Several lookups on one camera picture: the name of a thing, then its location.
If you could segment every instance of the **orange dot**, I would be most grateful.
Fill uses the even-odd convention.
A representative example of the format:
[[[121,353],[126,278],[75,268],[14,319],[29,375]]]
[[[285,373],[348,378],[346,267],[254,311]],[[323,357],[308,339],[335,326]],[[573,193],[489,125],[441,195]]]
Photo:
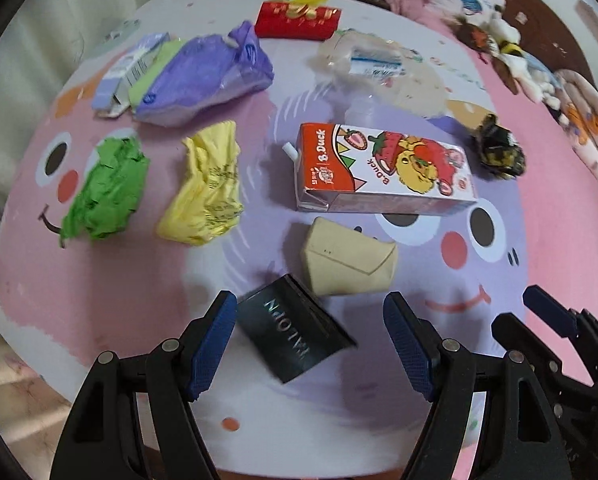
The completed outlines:
[[[59,202],[63,204],[71,199],[77,189],[77,184],[79,184],[79,173],[76,171],[70,170],[63,175],[57,188],[57,199]]]
[[[236,418],[232,418],[231,416],[227,416],[221,421],[221,427],[225,431],[237,431],[241,425]]]

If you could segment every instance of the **beige paper box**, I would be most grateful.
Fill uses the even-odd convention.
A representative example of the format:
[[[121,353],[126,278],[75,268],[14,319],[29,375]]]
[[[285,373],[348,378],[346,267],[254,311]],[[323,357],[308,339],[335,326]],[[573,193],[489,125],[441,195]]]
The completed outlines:
[[[317,217],[308,232],[303,259],[317,296],[376,292],[390,288],[397,244]]]

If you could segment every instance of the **bed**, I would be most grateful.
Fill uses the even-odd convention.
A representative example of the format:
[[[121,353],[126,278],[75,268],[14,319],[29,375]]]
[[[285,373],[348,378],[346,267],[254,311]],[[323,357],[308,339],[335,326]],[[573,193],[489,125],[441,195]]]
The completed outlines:
[[[503,18],[519,29],[521,47],[556,71],[579,72],[595,84],[577,41],[553,10],[541,0],[506,0]]]

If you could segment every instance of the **screw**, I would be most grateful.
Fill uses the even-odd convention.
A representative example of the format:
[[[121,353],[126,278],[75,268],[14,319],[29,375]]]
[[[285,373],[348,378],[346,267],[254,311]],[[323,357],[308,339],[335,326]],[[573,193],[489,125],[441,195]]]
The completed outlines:
[[[99,354],[99,357],[97,357],[96,360],[103,365],[107,365],[109,362],[112,361],[112,358],[114,358],[114,354],[111,351],[107,350],[105,352],[101,352],[101,354]]]
[[[442,346],[449,352],[457,352],[461,345],[454,339],[444,339]]]
[[[179,342],[176,339],[166,339],[161,343],[161,348],[164,352],[173,352],[179,348]]]
[[[508,352],[508,357],[515,363],[524,362],[524,354],[522,354],[519,350],[511,350]]]

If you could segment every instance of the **pink cheek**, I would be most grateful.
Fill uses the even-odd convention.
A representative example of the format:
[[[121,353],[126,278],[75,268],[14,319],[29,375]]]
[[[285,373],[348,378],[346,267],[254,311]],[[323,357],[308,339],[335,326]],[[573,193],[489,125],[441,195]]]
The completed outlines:
[[[444,235],[441,240],[441,257],[451,269],[458,270],[466,264],[468,247],[459,233],[449,231]]]
[[[74,170],[68,171],[61,177],[59,187],[57,188],[57,199],[62,204],[67,202],[74,195],[79,184],[79,173]]]

